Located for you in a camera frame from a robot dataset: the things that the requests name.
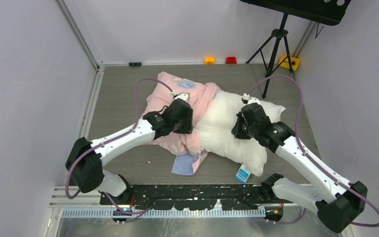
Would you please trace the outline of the white pillow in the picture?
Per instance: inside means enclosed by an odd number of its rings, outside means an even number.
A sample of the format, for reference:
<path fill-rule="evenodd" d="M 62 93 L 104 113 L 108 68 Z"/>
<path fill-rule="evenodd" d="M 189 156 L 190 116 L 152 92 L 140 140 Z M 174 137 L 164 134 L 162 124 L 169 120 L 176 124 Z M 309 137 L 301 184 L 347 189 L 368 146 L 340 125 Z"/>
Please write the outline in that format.
<path fill-rule="evenodd" d="M 194 132 L 204 151 L 240 163 L 251 174 L 261 176 L 267 162 L 266 149 L 253 138 L 237 138 L 246 134 L 238 117 L 244 105 L 241 95 L 217 93 Z"/>

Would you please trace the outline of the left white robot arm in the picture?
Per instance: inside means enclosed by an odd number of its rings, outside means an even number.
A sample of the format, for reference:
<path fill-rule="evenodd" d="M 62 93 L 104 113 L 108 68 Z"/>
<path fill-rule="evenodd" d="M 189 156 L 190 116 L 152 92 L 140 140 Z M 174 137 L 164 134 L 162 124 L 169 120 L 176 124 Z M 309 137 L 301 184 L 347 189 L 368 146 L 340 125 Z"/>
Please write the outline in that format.
<path fill-rule="evenodd" d="M 170 133 L 190 134 L 193 109 L 188 100 L 187 93 L 180 93 L 162 111 L 148 112 L 123 130 L 91 141 L 85 137 L 76 140 L 65 164 L 67 181 L 73 180 L 79 192 L 100 191 L 112 195 L 119 204 L 128 203 L 131 191 L 125 179 L 103 167 L 119 155 Z"/>

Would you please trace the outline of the pink pillowcase with blue print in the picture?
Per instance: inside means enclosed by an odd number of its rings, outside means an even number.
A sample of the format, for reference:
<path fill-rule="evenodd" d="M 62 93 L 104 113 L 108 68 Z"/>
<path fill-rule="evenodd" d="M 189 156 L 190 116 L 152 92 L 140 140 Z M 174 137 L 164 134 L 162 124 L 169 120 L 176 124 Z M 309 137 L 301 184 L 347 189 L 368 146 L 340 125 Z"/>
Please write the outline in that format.
<path fill-rule="evenodd" d="M 159 73 L 157 79 L 157 86 L 147 97 L 144 114 L 158 111 L 165 121 L 173 122 L 173 127 L 169 135 L 150 144 L 175 155 L 172 173 L 192 176 L 208 154 L 195 127 L 221 89 L 213 82 L 202 84 L 167 72 Z"/>

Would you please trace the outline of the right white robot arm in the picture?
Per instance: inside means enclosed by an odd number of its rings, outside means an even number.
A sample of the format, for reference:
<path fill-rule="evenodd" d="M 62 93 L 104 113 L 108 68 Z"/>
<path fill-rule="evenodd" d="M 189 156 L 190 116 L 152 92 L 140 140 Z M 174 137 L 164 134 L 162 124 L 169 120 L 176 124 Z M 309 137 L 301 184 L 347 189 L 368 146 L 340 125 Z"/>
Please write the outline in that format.
<path fill-rule="evenodd" d="M 359 196 L 367 196 L 367 187 L 360 181 L 351 183 L 337 175 L 298 141 L 285 123 L 271 122 L 259 102 L 244 101 L 232 134 L 238 139 L 255 139 L 288 161 L 312 184 L 303 186 L 274 173 L 261 183 L 265 201 L 284 199 L 302 206 L 335 233 L 341 233 L 364 211 L 365 202 Z"/>

